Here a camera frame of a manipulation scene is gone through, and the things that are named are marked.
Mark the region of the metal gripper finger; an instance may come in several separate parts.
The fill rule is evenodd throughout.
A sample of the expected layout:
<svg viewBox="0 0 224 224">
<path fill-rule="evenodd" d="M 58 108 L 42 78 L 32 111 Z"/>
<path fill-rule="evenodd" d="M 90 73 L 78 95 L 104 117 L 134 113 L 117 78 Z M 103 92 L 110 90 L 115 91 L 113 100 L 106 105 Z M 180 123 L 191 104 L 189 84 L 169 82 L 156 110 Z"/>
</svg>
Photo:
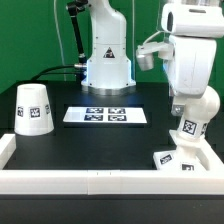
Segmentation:
<svg viewBox="0 0 224 224">
<path fill-rule="evenodd" d="M 181 96 L 174 96 L 172 101 L 171 113 L 173 116 L 181 116 L 184 112 L 186 98 Z"/>
</svg>

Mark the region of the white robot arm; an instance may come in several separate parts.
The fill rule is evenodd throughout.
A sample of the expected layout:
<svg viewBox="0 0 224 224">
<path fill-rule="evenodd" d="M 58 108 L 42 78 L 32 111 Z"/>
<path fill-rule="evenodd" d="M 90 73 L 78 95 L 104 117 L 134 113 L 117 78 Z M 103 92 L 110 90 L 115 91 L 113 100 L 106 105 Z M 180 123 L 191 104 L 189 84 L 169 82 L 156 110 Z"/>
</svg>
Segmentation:
<svg viewBox="0 0 224 224">
<path fill-rule="evenodd" d="M 136 50 L 143 71 L 153 68 L 153 54 L 163 69 L 174 97 L 172 113 L 184 111 L 189 99 L 202 97 L 216 54 L 216 40 L 224 37 L 222 0 L 161 0 L 157 32 L 161 42 L 148 37 Z M 109 0 L 88 0 L 92 22 L 92 55 L 82 86 L 101 95 L 131 88 L 131 62 L 126 55 L 126 19 Z"/>
</svg>

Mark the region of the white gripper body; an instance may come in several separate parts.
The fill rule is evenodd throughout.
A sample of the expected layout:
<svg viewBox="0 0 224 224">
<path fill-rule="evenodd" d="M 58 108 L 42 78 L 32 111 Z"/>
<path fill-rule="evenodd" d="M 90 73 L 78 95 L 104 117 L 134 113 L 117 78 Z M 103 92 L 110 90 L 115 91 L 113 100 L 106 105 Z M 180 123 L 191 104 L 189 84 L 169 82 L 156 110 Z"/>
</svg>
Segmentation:
<svg viewBox="0 0 224 224">
<path fill-rule="evenodd" d="M 165 61 L 165 73 L 175 96 L 200 98 L 208 85 L 216 54 L 216 41 L 169 36 L 174 52 Z"/>
</svg>

